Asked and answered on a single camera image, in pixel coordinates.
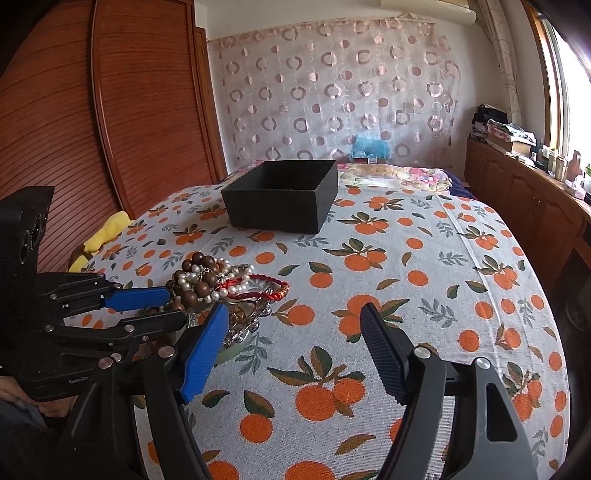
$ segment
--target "wooden wardrobe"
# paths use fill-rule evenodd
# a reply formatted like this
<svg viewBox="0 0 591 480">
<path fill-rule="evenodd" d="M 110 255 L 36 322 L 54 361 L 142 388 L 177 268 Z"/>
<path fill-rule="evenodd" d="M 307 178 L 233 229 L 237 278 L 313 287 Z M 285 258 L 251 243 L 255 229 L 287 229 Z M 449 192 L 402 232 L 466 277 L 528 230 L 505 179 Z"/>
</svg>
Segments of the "wooden wardrobe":
<svg viewBox="0 0 591 480">
<path fill-rule="evenodd" d="M 193 0 L 62 0 L 0 77 L 0 198 L 56 187 L 40 271 L 105 219 L 227 175 Z"/>
</svg>

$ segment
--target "black box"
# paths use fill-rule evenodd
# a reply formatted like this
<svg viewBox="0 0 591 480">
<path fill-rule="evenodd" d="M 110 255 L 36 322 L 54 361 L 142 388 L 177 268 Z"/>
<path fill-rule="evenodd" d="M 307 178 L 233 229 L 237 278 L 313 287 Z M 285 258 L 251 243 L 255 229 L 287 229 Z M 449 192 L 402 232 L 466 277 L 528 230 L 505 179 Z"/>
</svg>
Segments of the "black box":
<svg viewBox="0 0 591 480">
<path fill-rule="evenodd" d="M 318 233 L 339 191 L 335 160 L 266 161 L 222 190 L 232 226 Z"/>
</svg>

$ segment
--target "orange print fabric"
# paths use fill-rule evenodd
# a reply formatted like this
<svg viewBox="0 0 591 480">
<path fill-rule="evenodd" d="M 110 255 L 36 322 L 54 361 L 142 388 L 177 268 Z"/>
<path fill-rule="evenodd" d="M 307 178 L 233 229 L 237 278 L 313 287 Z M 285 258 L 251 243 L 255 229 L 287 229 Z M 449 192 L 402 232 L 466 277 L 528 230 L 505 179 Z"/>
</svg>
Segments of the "orange print fabric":
<svg viewBox="0 0 591 480">
<path fill-rule="evenodd" d="M 85 271 L 124 288 L 163 286 L 197 251 L 290 284 L 242 352 L 214 368 L 187 407 L 215 480 L 377 475 L 404 408 L 386 395 L 363 341 L 366 303 L 445 360 L 490 359 L 539 478 L 563 461 L 570 398 L 556 323 L 527 251 L 487 205 L 343 184 L 320 233 L 309 235 L 233 228 L 220 187 L 194 187 L 154 205 Z M 103 309 L 66 323 L 109 328 L 130 314 Z M 134 404 L 148 473 L 160 479 L 145 402 Z M 443 432 L 451 417 L 446 406 Z M 445 443 L 437 442 L 430 475 L 441 472 Z"/>
</svg>

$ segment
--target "white wall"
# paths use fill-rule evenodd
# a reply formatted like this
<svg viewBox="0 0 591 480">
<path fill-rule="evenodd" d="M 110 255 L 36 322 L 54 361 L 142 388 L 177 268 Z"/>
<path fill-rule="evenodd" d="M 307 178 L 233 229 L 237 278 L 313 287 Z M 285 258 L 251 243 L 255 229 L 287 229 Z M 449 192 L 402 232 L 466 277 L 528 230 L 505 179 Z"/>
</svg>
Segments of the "white wall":
<svg viewBox="0 0 591 480">
<path fill-rule="evenodd" d="M 205 29 L 207 33 L 207 7 L 202 4 L 194 3 L 195 8 L 195 26 Z"/>
<path fill-rule="evenodd" d="M 517 58 L 517 90 L 527 131 L 544 141 L 545 96 L 542 66 L 534 33 L 519 0 L 500 0 L 511 30 Z"/>
<path fill-rule="evenodd" d="M 397 12 L 379 7 L 380 0 L 200 0 L 207 4 L 207 37 L 215 39 L 268 27 L 335 18 L 387 18 Z M 466 140 L 472 116 L 481 103 L 505 108 L 501 74 L 492 44 L 481 27 L 436 21 L 437 32 L 447 37 L 460 67 L 462 80 L 456 120 L 452 132 L 452 151 L 466 157 Z M 231 138 L 224 138 L 224 146 Z M 225 147 L 229 170 L 235 168 Z M 463 177 L 463 172 L 456 172 Z"/>
</svg>

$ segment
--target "blue plush toy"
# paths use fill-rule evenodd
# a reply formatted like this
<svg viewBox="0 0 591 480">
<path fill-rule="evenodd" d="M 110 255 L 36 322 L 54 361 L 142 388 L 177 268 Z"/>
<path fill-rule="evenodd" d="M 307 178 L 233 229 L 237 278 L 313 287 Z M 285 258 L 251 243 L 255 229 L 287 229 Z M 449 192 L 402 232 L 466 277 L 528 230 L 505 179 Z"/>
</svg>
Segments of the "blue plush toy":
<svg viewBox="0 0 591 480">
<path fill-rule="evenodd" d="M 390 146 L 384 140 L 365 138 L 355 135 L 355 143 L 349 152 L 349 159 L 353 158 L 390 158 Z"/>
</svg>

